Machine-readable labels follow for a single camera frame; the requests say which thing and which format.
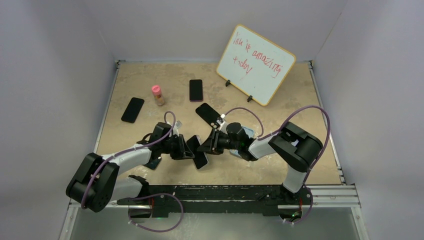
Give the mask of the light blue phone case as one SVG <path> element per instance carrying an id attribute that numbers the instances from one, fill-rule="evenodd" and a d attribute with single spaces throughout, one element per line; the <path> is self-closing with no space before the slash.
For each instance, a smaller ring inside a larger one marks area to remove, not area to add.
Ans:
<path id="1" fill-rule="evenodd" d="M 243 129 L 244 129 L 244 131 L 245 131 L 245 133 L 248 135 L 248 137 L 249 138 L 252 138 L 253 136 L 254 136 L 254 134 L 255 134 L 255 131 L 253 130 L 253 129 L 251 129 L 251 128 L 249 128 L 249 127 L 246 127 L 246 126 L 241 126 Z M 236 149 L 231 149 L 230 151 L 229 151 L 229 153 L 232 155 L 232 156 L 235 156 L 235 157 L 237 157 L 237 158 L 239 158 L 239 159 L 241 159 L 242 158 L 242 156 L 239 154 L 239 151 L 238 150 L 236 150 Z"/>

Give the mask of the clear magsafe phone case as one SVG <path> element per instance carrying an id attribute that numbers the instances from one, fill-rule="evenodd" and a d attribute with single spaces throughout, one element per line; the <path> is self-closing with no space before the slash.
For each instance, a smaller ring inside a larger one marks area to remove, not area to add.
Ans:
<path id="1" fill-rule="evenodd" d="M 208 157 L 207 154 L 205 152 L 199 151 L 198 147 L 201 145 L 201 139 L 199 135 L 195 135 L 195 139 L 196 139 L 196 144 L 195 144 L 195 158 L 194 158 L 194 164 L 197 170 L 202 169 L 203 167 L 205 167 L 208 163 Z"/>

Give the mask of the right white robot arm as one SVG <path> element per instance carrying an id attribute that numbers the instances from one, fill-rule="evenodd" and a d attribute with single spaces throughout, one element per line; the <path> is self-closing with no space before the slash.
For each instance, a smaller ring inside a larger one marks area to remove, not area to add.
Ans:
<path id="1" fill-rule="evenodd" d="M 262 140 L 248 136 L 240 123 L 232 122 L 225 131 L 212 129 L 196 150 L 210 155 L 236 150 L 248 162 L 278 154 L 288 164 L 280 196 L 284 202 L 292 204 L 300 198 L 307 173 L 323 149 L 324 145 L 317 137 L 292 122 Z"/>

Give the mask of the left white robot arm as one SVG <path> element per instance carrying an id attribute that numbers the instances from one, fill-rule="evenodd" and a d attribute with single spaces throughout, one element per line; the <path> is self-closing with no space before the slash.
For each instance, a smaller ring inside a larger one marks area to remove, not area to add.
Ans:
<path id="1" fill-rule="evenodd" d="M 171 124 L 158 122 L 153 132 L 125 150 L 98 155 L 87 154 L 66 187 L 65 194 L 95 213 L 110 201 L 130 198 L 138 205 L 149 199 L 148 183 L 134 175 L 118 181 L 118 176 L 138 166 L 154 170 L 163 154 L 173 160 L 193 159 L 184 136 Z"/>

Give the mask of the black phone near left arm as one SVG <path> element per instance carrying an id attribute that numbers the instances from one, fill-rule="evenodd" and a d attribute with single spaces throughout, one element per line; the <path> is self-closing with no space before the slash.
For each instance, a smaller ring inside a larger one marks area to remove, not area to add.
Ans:
<path id="1" fill-rule="evenodd" d="M 161 157 L 151 159 L 148 163 L 144 164 L 144 166 L 150 170 L 155 170 L 161 161 L 162 161 Z"/>

